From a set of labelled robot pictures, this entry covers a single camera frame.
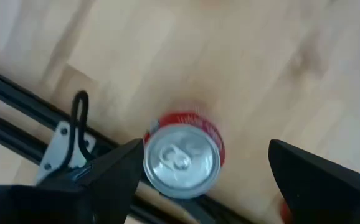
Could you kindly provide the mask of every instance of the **red soda can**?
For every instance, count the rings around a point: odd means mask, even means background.
[[[160,117],[144,136],[144,170],[152,185],[172,198],[206,193],[224,164],[217,128],[195,111]]]

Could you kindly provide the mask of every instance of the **screw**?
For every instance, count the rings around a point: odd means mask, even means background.
[[[44,164],[44,169],[45,170],[50,170],[51,169],[51,164],[49,164],[49,163]]]
[[[66,134],[68,134],[68,129],[67,128],[61,128],[61,134],[62,135],[66,135]]]

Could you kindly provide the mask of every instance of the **wooden floor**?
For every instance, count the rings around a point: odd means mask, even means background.
[[[0,0],[0,73],[67,112],[87,90],[89,125],[119,142],[202,102],[227,150],[209,195],[257,223],[281,223],[271,139],[360,172],[360,1]],[[36,170],[0,146],[0,183]]]

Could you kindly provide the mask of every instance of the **red label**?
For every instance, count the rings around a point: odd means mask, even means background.
[[[203,130],[213,139],[213,141],[219,147],[220,166],[224,164],[225,150],[224,150],[223,139],[222,136],[220,136],[217,128],[210,121],[202,118],[201,116],[195,113],[190,113],[190,112],[171,113],[164,115],[161,119],[159,119],[157,124],[158,127],[155,128],[154,130],[157,131],[160,128],[174,124],[189,124]],[[148,140],[154,134],[154,132],[153,133],[147,132],[144,135],[145,144],[148,142]]]

